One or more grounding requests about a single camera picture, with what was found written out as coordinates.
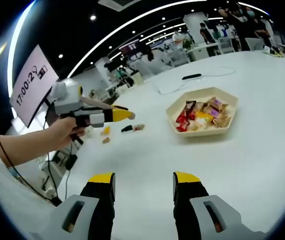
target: human hand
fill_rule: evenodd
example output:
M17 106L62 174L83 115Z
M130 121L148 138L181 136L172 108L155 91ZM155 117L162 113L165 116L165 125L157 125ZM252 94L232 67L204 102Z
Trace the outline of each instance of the human hand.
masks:
M85 128L77 127L74 117L58 119L46 131L55 150L68 146L72 141L71 134L77 134L78 137L85 135Z

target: beige tray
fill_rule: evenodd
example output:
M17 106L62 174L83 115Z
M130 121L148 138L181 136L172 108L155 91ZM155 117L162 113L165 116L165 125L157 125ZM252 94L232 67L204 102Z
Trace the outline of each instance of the beige tray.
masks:
M231 117L230 122L227 127L217 128L213 125L209 126L206 130L200 131L186 131L179 132L176 127L178 126L176 123L177 117L183 111L186 101L196 100L197 102L207 102L210 98L216 97L219 101L224 104L228 104L226 109L226 114ZM238 98L223 91L216 87L204 88L196 91L185 92L180 98L178 98L167 110L167 116L169 122L173 128L173 130L181 137L198 137L198 136L208 136L208 135L216 135L223 134L228 131L230 125L233 122L233 118L237 108Z

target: ceiling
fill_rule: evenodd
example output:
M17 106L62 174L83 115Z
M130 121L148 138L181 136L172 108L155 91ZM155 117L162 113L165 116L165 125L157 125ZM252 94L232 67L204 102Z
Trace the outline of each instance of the ceiling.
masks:
M145 12L175 2L179 0L141 0L117 12L98 4L98 0L47 0L41 3L41 14L34 21L37 25L37 34L32 35L32 40L40 45L60 79L64 79L83 56L110 32ZM191 2L149 14L103 42L79 66L74 75L91 67L91 62L94 63L101 57L114 56L119 52L118 46L130 40L141 39L141 34L147 36L164 29L163 25L171 27L183 23L184 15L190 14L191 10L204 12L209 18L220 17L218 11L214 9L223 7L224 4L226 4L224 0ZM92 15L96 16L94 21L90 20ZM35 26L24 27L25 30L35 28Z

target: hexagonal tray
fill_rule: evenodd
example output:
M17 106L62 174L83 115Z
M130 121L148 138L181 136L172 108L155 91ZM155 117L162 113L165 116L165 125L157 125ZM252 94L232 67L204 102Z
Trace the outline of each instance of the hexagonal tray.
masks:
M179 132L176 127L176 119L183 111L186 101L196 100L197 102L206 103L210 98L216 97L224 104L228 104L225 113L231 117L227 127L217 128L213 125L209 126L205 130L200 131L185 131ZM233 122L233 118L237 109L238 98L216 87L204 88L195 91L185 92L180 98L178 98L167 110L167 116L173 130L181 137L198 137L207 135L223 134L228 131L230 125Z

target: white cable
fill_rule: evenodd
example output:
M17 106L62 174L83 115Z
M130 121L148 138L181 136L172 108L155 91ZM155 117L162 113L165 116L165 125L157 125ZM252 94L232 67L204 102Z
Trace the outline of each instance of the white cable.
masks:
M178 88L176 88L175 90L173 91L170 91L170 92L167 92L167 93L162 93L159 88L153 83L153 86L155 88L155 91L159 94L159 95L168 95L168 94L172 94L172 93L175 93L175 92L178 92L179 90L182 90L184 89L183 86L185 86L187 83L190 83L191 81L198 81L198 80L201 80L202 78L204 77L223 77L223 76L227 76L227 75L231 75L231 74L234 74L237 72L237 70L233 67L230 67L230 66L219 66L218 68L225 68L225 69L230 69L232 70L231 72L228 72L228 73L224 73L224 74L218 74L218 75L212 75L212 74L205 74L205 75L201 75L200 77L197 77L196 79L195 78L192 78L190 80L185 80L185 82L180 85Z

